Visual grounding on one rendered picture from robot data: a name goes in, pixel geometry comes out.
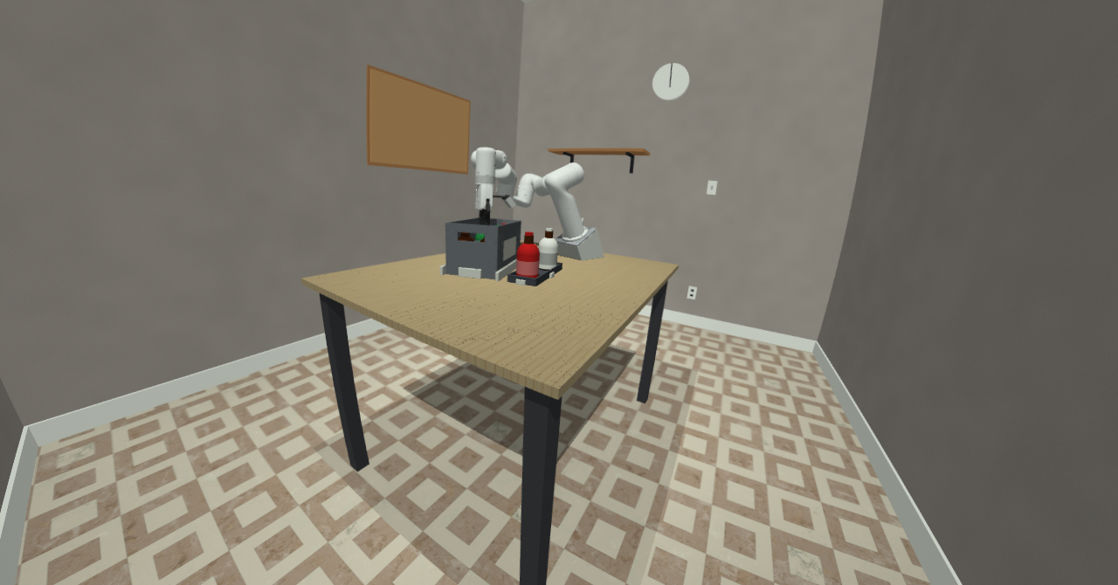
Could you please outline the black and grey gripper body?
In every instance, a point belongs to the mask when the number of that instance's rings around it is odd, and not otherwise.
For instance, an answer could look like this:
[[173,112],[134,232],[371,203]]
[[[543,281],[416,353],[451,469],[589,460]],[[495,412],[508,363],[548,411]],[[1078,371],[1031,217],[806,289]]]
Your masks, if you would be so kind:
[[[493,186],[495,186],[495,183],[483,183],[483,182],[476,182],[476,183],[479,183],[479,188],[476,189],[476,202],[475,202],[476,210],[485,210],[486,209],[487,198],[490,198],[490,210],[492,210],[493,209]],[[492,204],[492,206],[491,206],[491,204]]]

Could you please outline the red bottle with pale label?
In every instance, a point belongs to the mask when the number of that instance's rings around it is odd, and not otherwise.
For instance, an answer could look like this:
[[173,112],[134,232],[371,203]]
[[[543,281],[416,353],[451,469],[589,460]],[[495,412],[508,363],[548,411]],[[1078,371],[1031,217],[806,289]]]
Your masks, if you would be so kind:
[[536,279],[539,276],[540,252],[534,244],[534,232],[525,232],[524,244],[518,248],[517,275]]

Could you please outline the white bottle with grey label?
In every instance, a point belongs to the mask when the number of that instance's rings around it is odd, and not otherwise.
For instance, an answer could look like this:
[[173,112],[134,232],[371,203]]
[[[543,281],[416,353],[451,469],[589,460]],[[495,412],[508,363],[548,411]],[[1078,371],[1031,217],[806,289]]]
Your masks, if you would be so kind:
[[552,228],[546,228],[546,237],[539,243],[539,268],[544,271],[555,268],[558,244],[555,240],[555,230]]

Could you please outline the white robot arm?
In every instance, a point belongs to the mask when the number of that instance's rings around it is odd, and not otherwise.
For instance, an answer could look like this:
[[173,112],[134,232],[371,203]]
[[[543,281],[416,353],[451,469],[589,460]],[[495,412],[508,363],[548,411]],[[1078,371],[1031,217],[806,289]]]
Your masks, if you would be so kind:
[[[555,200],[556,214],[562,221],[562,239],[574,242],[582,239],[587,235],[588,230],[582,226],[584,219],[576,207],[576,199],[567,191],[582,182],[582,166],[572,162],[543,177],[538,174],[521,176],[518,194],[514,196],[518,176],[514,169],[508,166],[506,153],[492,148],[479,148],[472,152],[471,161],[473,168],[476,169],[475,182],[495,183],[495,179],[499,180],[496,195],[501,196],[500,199],[506,202],[508,208],[513,208],[515,204],[528,207],[534,199],[534,194],[538,196],[550,194]],[[540,178],[542,179],[537,182],[536,180]]]

